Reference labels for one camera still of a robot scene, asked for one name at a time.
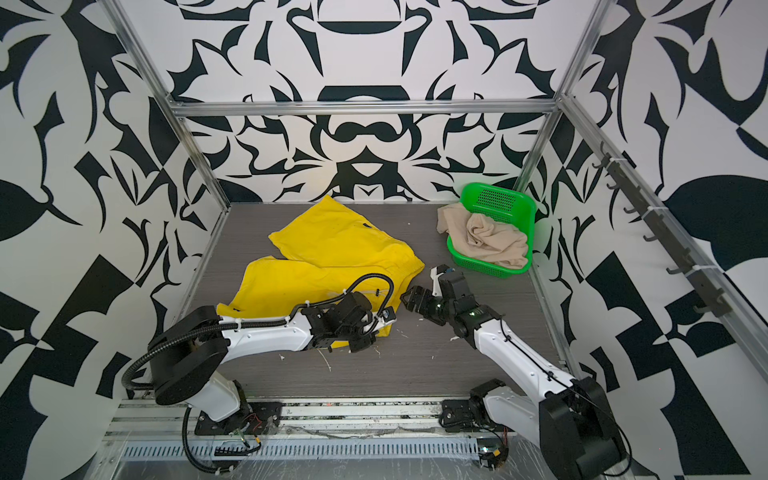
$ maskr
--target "white zip tie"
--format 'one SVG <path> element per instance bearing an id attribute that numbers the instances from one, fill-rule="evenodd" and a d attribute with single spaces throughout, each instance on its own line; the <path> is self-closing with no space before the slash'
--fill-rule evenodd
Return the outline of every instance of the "white zip tie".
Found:
<path id="1" fill-rule="evenodd" d="M 694 265 L 690 268 L 690 270 L 685 274 L 685 276 L 691 275 L 693 272 L 698 272 L 699 270 L 718 270 L 720 271 L 720 268 L 717 265 Z"/>
<path id="2" fill-rule="evenodd" d="M 645 210 L 645 213 L 644 213 L 644 214 L 642 214 L 642 215 L 640 215 L 640 219 L 641 219 L 641 220 L 645 220 L 645 216 L 646 216 L 646 215 L 648 215 L 650 212 L 652 212 L 652 211 L 654 211 L 654 210 L 669 210 L 669 209 L 668 209 L 668 208 L 666 208 L 666 207 L 648 207 L 648 208 Z"/>

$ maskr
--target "beige garment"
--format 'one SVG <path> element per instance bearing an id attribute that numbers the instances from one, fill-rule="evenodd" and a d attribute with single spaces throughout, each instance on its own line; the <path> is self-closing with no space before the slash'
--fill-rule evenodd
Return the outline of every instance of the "beige garment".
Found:
<path id="1" fill-rule="evenodd" d="M 437 231 L 447 231 L 456 251 L 467 257 L 515 270 L 528 263 L 528 235 L 509 223 L 473 214 L 462 204 L 437 210 Z"/>

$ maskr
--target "laundry basket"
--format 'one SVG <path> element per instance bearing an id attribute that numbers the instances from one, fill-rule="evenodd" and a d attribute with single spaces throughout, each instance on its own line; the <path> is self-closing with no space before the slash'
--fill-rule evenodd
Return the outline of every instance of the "laundry basket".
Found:
<path id="1" fill-rule="evenodd" d="M 500 278 L 527 272 L 531 268 L 533 255 L 533 222 L 536 216 L 536 203 L 533 199 L 526 194 L 506 188 L 486 184 L 468 184 L 462 190 L 461 202 L 467 210 L 474 214 L 485 214 L 497 222 L 511 223 L 522 233 L 528 235 L 528 262 L 521 269 L 514 270 L 466 257 L 453 248 L 453 242 L 449 235 L 448 250 L 453 255 L 456 264 Z"/>

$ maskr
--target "gray table surface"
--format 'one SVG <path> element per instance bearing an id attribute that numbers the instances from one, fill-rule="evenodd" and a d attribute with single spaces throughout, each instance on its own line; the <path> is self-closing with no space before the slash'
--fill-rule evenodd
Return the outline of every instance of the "gray table surface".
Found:
<path id="1" fill-rule="evenodd" d="M 267 255 L 282 258 L 267 236 L 285 227 L 310 205 L 234 204 L 214 249 L 192 307 L 229 303 L 240 288 L 245 267 Z M 429 269 L 455 266 L 445 235 L 435 230 L 434 204 L 356 204 L 351 208 L 379 229 L 405 241 L 426 265 L 412 281 L 430 286 Z M 505 321 L 546 359 L 558 359 L 528 274 L 499 279 L 464 272 L 480 303 L 505 313 Z M 489 358 L 464 340 L 452 340 L 449 326 L 437 326 L 399 308 L 392 334 L 374 348 L 274 352 L 223 364 L 219 371 L 237 379 L 249 396 L 464 396 L 487 380 L 513 382 Z"/>

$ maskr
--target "black and white patterned wall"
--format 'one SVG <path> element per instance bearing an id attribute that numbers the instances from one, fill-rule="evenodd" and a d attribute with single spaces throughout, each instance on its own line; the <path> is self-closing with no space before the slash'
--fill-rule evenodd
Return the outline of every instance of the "black and white patterned wall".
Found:
<path id="1" fill-rule="evenodd" d="M 764 2 L 620 0 L 576 98 L 764 316 Z M 763 478 L 768 385 L 564 119 L 528 190 L 534 262 L 582 371 L 663 479 Z"/>
<path id="2" fill-rule="evenodd" d="M 3 478 L 81 478 L 220 208 L 93 0 L 0 2 Z"/>
<path id="3" fill-rule="evenodd" d="M 511 188 L 543 114 L 364 114 L 187 119 L 230 198 L 455 200 Z"/>
<path id="4" fill-rule="evenodd" d="M 180 101 L 551 98 L 595 0 L 123 0 Z"/>

